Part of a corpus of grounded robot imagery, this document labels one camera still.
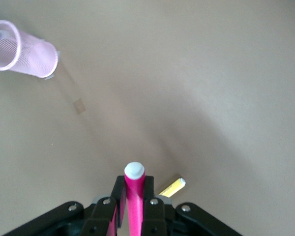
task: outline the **pink rod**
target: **pink rod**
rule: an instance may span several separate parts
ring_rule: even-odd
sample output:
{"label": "pink rod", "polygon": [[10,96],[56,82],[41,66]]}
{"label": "pink rod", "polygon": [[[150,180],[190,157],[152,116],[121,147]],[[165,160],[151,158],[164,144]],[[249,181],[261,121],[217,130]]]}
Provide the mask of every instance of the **pink rod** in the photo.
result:
{"label": "pink rod", "polygon": [[124,168],[130,236],[140,236],[143,221],[144,166],[131,162]]}

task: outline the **white cap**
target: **white cap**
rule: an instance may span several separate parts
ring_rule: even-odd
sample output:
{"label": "white cap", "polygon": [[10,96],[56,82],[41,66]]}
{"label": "white cap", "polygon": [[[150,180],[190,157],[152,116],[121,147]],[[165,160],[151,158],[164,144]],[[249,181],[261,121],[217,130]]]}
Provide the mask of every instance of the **white cap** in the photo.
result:
{"label": "white cap", "polygon": [[183,186],[186,185],[186,181],[185,181],[184,178],[181,178],[181,177],[180,177],[179,180],[180,180],[180,183],[181,183]]}
{"label": "white cap", "polygon": [[142,177],[144,170],[144,166],[140,162],[130,162],[124,168],[124,173],[128,178],[136,180]]}

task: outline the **screw head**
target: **screw head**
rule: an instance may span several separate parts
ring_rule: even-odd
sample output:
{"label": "screw head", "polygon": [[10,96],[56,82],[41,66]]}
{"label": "screw head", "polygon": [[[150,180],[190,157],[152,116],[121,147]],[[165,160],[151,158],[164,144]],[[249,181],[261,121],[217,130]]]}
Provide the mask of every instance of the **screw head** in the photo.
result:
{"label": "screw head", "polygon": [[105,200],[103,201],[103,204],[104,204],[104,205],[107,205],[107,204],[109,204],[109,203],[110,203],[109,198],[108,198],[108,199],[105,199]]}
{"label": "screw head", "polygon": [[185,212],[191,211],[190,206],[188,206],[188,205],[183,205],[181,207],[181,209],[182,209],[182,211],[185,211]]}
{"label": "screw head", "polygon": [[94,226],[93,228],[90,228],[89,232],[90,233],[95,233],[97,231],[97,227]]}
{"label": "screw head", "polygon": [[151,203],[151,205],[157,205],[158,200],[156,198],[153,198],[153,199],[151,199],[151,201],[149,203]]}
{"label": "screw head", "polygon": [[76,210],[77,208],[78,208],[77,205],[71,205],[69,206],[68,210],[73,211],[73,210]]}

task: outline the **metal screw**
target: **metal screw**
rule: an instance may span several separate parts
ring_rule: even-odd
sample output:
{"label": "metal screw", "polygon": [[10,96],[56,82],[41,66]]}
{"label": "metal screw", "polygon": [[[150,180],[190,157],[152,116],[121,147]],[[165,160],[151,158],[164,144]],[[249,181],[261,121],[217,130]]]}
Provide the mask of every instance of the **metal screw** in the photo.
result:
{"label": "metal screw", "polygon": [[78,208],[77,205],[71,205],[69,206],[68,210],[73,211],[73,210],[76,210],[77,208]]}
{"label": "metal screw", "polygon": [[151,230],[151,233],[152,233],[152,234],[157,233],[157,227],[154,227],[154,228]]}
{"label": "metal screw", "polygon": [[157,205],[158,200],[156,198],[153,198],[149,203],[151,203],[152,205]]}
{"label": "metal screw", "polygon": [[91,229],[89,230],[89,232],[90,232],[90,233],[95,233],[95,232],[96,232],[96,230],[97,230],[97,227],[96,227],[96,226],[94,226],[93,228],[91,228]]}
{"label": "metal screw", "polygon": [[105,199],[105,200],[103,201],[103,204],[104,204],[104,205],[107,205],[107,204],[109,204],[109,203],[110,203],[109,198],[108,198],[108,199]]}
{"label": "metal screw", "polygon": [[181,209],[182,209],[182,211],[185,211],[185,212],[191,211],[190,206],[188,206],[188,205],[183,205],[181,207]]}

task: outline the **pink mesh pen holder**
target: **pink mesh pen holder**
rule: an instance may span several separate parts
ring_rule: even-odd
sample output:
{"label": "pink mesh pen holder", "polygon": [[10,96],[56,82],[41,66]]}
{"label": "pink mesh pen holder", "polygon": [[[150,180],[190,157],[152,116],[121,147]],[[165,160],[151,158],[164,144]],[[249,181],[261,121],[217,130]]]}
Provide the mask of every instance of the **pink mesh pen holder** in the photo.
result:
{"label": "pink mesh pen holder", "polygon": [[0,71],[12,70],[39,78],[53,74],[58,64],[55,47],[42,39],[18,30],[9,21],[0,21]]}

